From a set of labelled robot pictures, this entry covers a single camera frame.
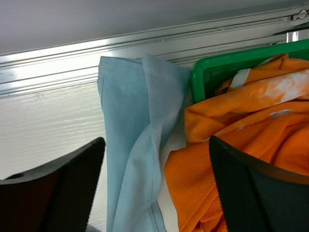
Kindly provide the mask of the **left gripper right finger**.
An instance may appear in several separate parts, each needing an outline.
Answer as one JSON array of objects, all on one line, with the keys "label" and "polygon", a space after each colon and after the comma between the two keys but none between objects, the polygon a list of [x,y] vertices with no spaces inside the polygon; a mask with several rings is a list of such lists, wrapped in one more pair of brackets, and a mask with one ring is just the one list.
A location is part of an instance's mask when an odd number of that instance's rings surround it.
[{"label": "left gripper right finger", "polygon": [[230,232],[307,232],[309,178],[210,137],[211,165]]}]

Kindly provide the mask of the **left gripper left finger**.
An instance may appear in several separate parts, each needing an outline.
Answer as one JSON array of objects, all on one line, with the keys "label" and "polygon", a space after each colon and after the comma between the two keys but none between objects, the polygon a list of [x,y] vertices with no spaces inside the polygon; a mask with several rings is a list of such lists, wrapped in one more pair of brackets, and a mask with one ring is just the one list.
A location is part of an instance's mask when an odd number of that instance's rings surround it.
[{"label": "left gripper left finger", "polygon": [[2,232],[85,232],[103,164],[102,137],[0,182]]}]

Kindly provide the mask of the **light blue trousers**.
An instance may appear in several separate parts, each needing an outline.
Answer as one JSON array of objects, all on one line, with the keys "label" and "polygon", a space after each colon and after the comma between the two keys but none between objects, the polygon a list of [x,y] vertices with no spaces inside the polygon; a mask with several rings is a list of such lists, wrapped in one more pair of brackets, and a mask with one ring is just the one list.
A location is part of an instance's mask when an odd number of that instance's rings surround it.
[{"label": "light blue trousers", "polygon": [[145,55],[101,57],[98,92],[107,159],[107,231],[163,232],[159,154],[188,92],[190,71]]}]

